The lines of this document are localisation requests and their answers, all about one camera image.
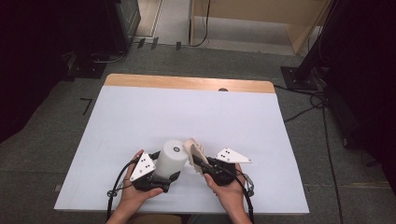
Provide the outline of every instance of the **person's right hand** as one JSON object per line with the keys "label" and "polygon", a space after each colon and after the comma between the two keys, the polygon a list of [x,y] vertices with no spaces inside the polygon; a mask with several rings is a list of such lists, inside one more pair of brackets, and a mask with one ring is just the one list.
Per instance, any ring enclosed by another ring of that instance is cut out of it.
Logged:
{"label": "person's right hand", "polygon": [[[241,166],[238,163],[235,168],[242,173]],[[245,185],[245,178],[241,173],[237,174],[237,177]],[[251,223],[244,208],[244,193],[236,180],[228,186],[219,186],[209,174],[204,174],[204,177],[207,185],[219,197],[221,206],[233,223]]]}

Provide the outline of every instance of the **black cable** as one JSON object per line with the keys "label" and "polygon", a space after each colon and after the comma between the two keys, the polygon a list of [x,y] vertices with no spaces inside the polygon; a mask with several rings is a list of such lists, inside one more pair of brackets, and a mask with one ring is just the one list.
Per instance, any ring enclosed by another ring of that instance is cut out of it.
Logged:
{"label": "black cable", "polygon": [[247,181],[247,188],[248,188],[249,187],[249,183],[248,183],[248,180],[247,180],[247,177],[245,176],[245,174],[242,173],[240,170],[236,170],[236,171],[239,173],[239,175],[243,176],[244,179]]}
{"label": "black cable", "polygon": [[[203,1],[201,1],[201,10],[204,11],[204,2],[203,2]],[[201,22],[202,22],[202,25],[204,26],[204,29],[206,29],[204,17],[202,17]]]}
{"label": "black cable", "polygon": [[[320,100],[320,102],[317,103],[317,104],[314,103],[314,98],[315,97],[319,98],[319,100]],[[306,112],[308,112],[308,111],[310,111],[310,110],[312,110],[314,108],[321,109],[322,107],[324,107],[326,105],[326,103],[327,103],[327,100],[324,98],[324,92],[317,91],[317,92],[311,93],[311,97],[309,98],[309,103],[312,105],[311,107],[301,111],[300,113],[294,115],[291,118],[284,119],[283,122],[287,123],[289,121],[297,119],[302,114],[304,114],[304,113],[306,113]]]}
{"label": "black cable", "polygon": [[128,189],[128,188],[130,188],[131,186],[133,186],[133,184],[128,185],[127,187],[118,188],[118,189],[116,189],[116,191],[118,191],[118,190],[120,190],[120,189]]}
{"label": "black cable", "polygon": [[300,113],[294,115],[293,117],[283,120],[283,122],[284,122],[284,123],[287,123],[287,122],[289,122],[289,121],[292,121],[292,120],[294,120],[294,119],[297,119],[300,115],[304,114],[305,112],[310,111],[310,110],[313,109],[313,108],[315,108],[315,107],[312,106],[312,107],[310,107],[310,108],[307,108],[306,110],[301,111]]}
{"label": "black cable", "polygon": [[300,94],[303,94],[303,95],[312,95],[312,94],[314,94],[313,92],[309,92],[309,91],[295,91],[295,90],[291,90],[291,89],[288,89],[288,88],[285,88],[285,87],[281,87],[281,86],[278,86],[278,85],[274,85],[274,87],[278,88],[278,89],[281,89],[281,90],[284,90],[284,91],[292,91],[292,92],[300,93]]}
{"label": "black cable", "polygon": [[324,125],[324,133],[325,133],[325,137],[326,137],[327,153],[329,155],[330,168],[332,170],[332,181],[334,182],[334,190],[335,190],[335,196],[337,198],[340,223],[343,224],[344,223],[343,210],[341,208],[340,194],[338,193],[338,185],[337,185],[337,179],[335,178],[334,166],[332,165],[332,153],[330,152],[329,134],[327,132],[326,113],[325,113],[324,106],[322,107],[322,112],[323,112],[323,125]]}
{"label": "black cable", "polygon": [[[292,90],[289,90],[289,89],[286,89],[286,88],[280,88],[280,89],[286,90],[286,91],[292,91]],[[298,91],[293,91],[293,92],[306,94],[306,92],[298,92]],[[320,103],[315,105],[314,102],[313,102],[314,97],[318,97],[319,100],[320,100]],[[339,192],[338,192],[337,179],[335,178],[334,166],[332,164],[332,153],[330,152],[329,134],[328,134],[328,131],[327,131],[327,122],[326,122],[326,114],[325,114],[325,105],[327,104],[327,99],[325,98],[324,92],[323,91],[318,91],[318,92],[311,93],[311,97],[309,99],[309,103],[312,105],[311,108],[321,108],[322,109],[323,125],[324,125],[324,132],[325,132],[325,138],[326,138],[326,147],[327,147],[327,153],[328,153],[329,162],[330,162],[330,168],[332,170],[332,181],[334,183],[335,196],[337,198],[338,213],[339,213],[339,216],[340,216],[340,223],[343,224],[344,223],[343,211],[342,211],[342,208],[341,208],[341,201],[340,201],[340,195],[339,195]]]}
{"label": "black cable", "polygon": [[125,51],[122,53],[122,55],[118,58],[118,59],[116,59],[116,60],[112,60],[112,61],[95,61],[95,60],[93,60],[93,62],[94,63],[116,63],[116,62],[118,62],[119,60],[121,60],[124,56],[125,56]]}
{"label": "black cable", "polygon": [[248,210],[248,216],[249,219],[251,221],[251,223],[254,223],[254,216],[253,216],[253,205],[251,204],[251,200],[250,197],[248,196],[248,191],[245,189],[244,184],[242,184],[242,182],[239,180],[238,176],[235,174],[232,174],[229,170],[220,167],[220,169],[224,172],[226,172],[227,174],[229,174],[230,176],[233,177],[234,180],[236,180],[236,182],[238,182],[238,184],[241,186],[242,191],[244,192],[245,195],[245,199],[247,200],[247,210]]}
{"label": "black cable", "polygon": [[113,199],[114,199],[115,194],[117,193],[117,192],[116,192],[116,191],[117,191],[117,185],[119,184],[119,181],[120,181],[120,179],[121,179],[122,174],[125,172],[126,169],[128,169],[128,167],[129,167],[131,164],[137,163],[138,161],[139,161],[139,157],[136,158],[136,159],[134,159],[134,160],[131,160],[130,162],[128,162],[128,163],[122,168],[122,170],[121,170],[119,176],[117,177],[116,182],[114,183],[113,190],[111,190],[110,192],[107,193],[107,196],[109,197],[109,198],[108,198],[108,204],[107,204],[107,220],[109,220],[110,217],[111,217],[111,207],[112,207],[112,205],[113,205]]}
{"label": "black cable", "polygon": [[210,0],[207,3],[205,37],[204,37],[204,39],[202,40],[201,43],[199,43],[197,45],[192,45],[191,47],[193,47],[193,48],[201,46],[206,41],[206,38],[207,38],[207,21],[209,20],[209,10],[210,10]]}

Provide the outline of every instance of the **floor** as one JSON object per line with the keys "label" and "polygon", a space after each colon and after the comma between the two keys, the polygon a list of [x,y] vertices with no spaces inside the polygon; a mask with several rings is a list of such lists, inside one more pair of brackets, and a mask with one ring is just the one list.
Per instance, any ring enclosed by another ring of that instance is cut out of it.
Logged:
{"label": "floor", "polygon": [[[156,2],[158,0],[139,1],[139,6],[142,6],[140,11],[142,20],[150,17],[148,21],[152,21],[156,18],[157,8],[154,7]],[[149,27],[144,22],[138,28],[138,32],[147,29],[154,32],[151,36],[137,34],[135,40],[146,38],[151,42],[152,38],[158,37],[160,44],[175,45],[176,42],[181,42],[182,45],[188,45],[190,43],[189,8],[190,1],[164,0],[156,26]],[[205,36],[205,20],[204,17],[195,18],[194,44],[201,43]],[[319,27],[314,30],[309,43],[304,44],[299,55],[307,54],[309,45],[312,46],[318,37],[318,30]],[[210,18],[207,32],[206,41],[199,48],[295,55],[284,25],[280,23]]]}
{"label": "floor", "polygon": [[[188,43],[188,3],[163,0],[154,29],[154,36],[163,45],[156,49],[150,44],[143,48],[132,46],[125,57],[106,66],[101,79],[61,81],[26,127],[0,144],[0,224],[105,222],[103,212],[60,212],[54,211],[53,206],[107,75],[268,80],[284,86],[279,67],[298,66],[304,59],[303,54],[294,55],[279,24],[253,24],[268,32],[257,36],[235,34],[236,39],[225,36],[224,41],[216,39],[211,31],[208,41],[200,48],[176,50],[177,41]],[[209,21],[209,29],[214,32],[213,22]],[[234,21],[228,25],[227,32],[234,32],[233,26],[244,28],[244,24]],[[265,43],[255,40],[261,35]],[[284,119],[310,106],[305,95],[280,89],[276,89],[276,95]],[[92,104],[87,107],[88,102],[82,98],[92,99]],[[330,149],[326,147],[325,123]],[[396,197],[380,166],[365,151],[343,147],[330,108],[312,110],[285,126],[310,213],[257,215],[256,223],[396,223]]]}

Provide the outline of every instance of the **table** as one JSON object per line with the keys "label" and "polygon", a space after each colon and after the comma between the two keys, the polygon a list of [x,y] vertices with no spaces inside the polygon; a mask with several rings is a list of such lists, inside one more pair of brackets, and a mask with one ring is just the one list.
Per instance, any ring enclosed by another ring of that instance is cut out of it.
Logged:
{"label": "table", "polygon": [[[255,184],[255,214],[309,212],[272,83],[120,74],[109,75],[101,89],[55,209],[106,210],[106,192],[138,149],[154,153],[169,139],[190,137],[206,156],[229,147],[252,159],[242,169]],[[169,192],[147,201],[140,212],[224,210],[186,163]]]}
{"label": "table", "polygon": [[[323,23],[332,0],[212,0],[209,17],[285,23],[298,54],[316,26]],[[206,17],[209,0],[191,0],[190,44],[194,45],[195,16]]]}

